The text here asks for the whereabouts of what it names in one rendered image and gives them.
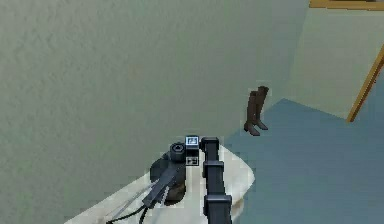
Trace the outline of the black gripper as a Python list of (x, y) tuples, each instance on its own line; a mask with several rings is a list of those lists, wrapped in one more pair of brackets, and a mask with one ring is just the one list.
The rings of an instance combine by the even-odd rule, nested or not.
[[(182, 163), (185, 164), (185, 162), (186, 162), (185, 146), (184, 146), (183, 143), (174, 143), (174, 144), (172, 144), (170, 146), (169, 151), (167, 153), (170, 153), (171, 160), (173, 162), (175, 162), (175, 168), (176, 169), (181, 167)], [(127, 218), (129, 218), (131, 216), (134, 216), (134, 215), (138, 214), (141, 211), (142, 211), (142, 213), (141, 213), (141, 216), (140, 216), (138, 224), (143, 224), (144, 223), (144, 219), (146, 217), (146, 214), (147, 214), (149, 208), (153, 208), (156, 203), (160, 203), (160, 202), (164, 202), (165, 201), (165, 197), (167, 196), (168, 190), (165, 190), (165, 194), (164, 194), (164, 196), (163, 196), (163, 198), (162, 198), (162, 200), (160, 202), (158, 202), (156, 200), (156, 198), (158, 197), (158, 195), (160, 194), (162, 189), (163, 189), (162, 186), (156, 186), (156, 184), (153, 183), (153, 186), (152, 186), (152, 188), (150, 190), (150, 193), (142, 200), (144, 205), (142, 205), (141, 207), (139, 207), (138, 209), (136, 209), (135, 211), (131, 212), (128, 215), (125, 215), (125, 216), (122, 216), (122, 217), (118, 217), (118, 218), (114, 218), (112, 220), (106, 221), (105, 224), (113, 224), (114, 222), (127, 219)]]

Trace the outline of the dark round vessel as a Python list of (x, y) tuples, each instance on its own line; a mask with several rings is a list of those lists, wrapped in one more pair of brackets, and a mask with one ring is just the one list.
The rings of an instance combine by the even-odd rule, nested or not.
[(186, 193), (186, 168), (182, 163), (181, 167), (175, 168), (175, 162), (171, 160), (170, 153), (164, 153), (161, 158), (156, 160), (150, 167), (150, 180), (156, 186), (163, 189), (156, 198), (160, 202), (168, 190), (164, 204), (166, 206), (179, 203)]

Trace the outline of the cream white round stand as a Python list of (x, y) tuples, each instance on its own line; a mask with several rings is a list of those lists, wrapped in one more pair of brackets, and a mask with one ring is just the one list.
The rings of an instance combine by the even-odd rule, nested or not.
[[(220, 146), (218, 154), (225, 163), (225, 191), (232, 196), (231, 217), (235, 221), (243, 211), (243, 197), (255, 180), (254, 173), (224, 146)], [(143, 224), (208, 224), (203, 214), (206, 187), (202, 171), (202, 165), (187, 167), (183, 200), (172, 206), (156, 205), (148, 211)], [(64, 224), (106, 224), (110, 219), (130, 214), (141, 206), (141, 200), (149, 193), (149, 185), (150, 175), (146, 173)]]

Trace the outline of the tall brown boot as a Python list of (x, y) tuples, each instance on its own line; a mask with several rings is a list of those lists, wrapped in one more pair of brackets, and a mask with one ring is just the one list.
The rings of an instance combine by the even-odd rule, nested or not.
[(252, 136), (259, 136), (260, 133), (255, 129), (255, 119), (256, 119), (256, 96), (257, 92), (252, 91), (248, 98), (247, 104), (247, 116), (246, 122), (244, 123), (244, 130)]
[(256, 120), (255, 125), (261, 130), (267, 130), (268, 127), (261, 120), (261, 112), (267, 97), (269, 88), (266, 86), (259, 86), (256, 95)]

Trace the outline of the wooden door frame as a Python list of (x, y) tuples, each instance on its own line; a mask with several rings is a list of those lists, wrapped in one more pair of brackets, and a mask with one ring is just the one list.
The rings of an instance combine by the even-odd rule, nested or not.
[(382, 45), (378, 55), (376, 56), (376, 59), (374, 63), (371, 66), (371, 69), (369, 70), (364, 83), (362, 84), (360, 91), (349, 111), (349, 114), (346, 118), (347, 122), (353, 122), (360, 109), (362, 108), (364, 102), (369, 96), (369, 93), (376, 83), (377, 77), (380, 74), (381, 69), (384, 67), (384, 44)]

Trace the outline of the wooden picture frame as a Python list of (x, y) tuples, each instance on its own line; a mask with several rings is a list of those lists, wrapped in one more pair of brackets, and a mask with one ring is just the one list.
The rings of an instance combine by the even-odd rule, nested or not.
[(384, 11), (384, 1), (369, 0), (309, 0), (310, 8)]

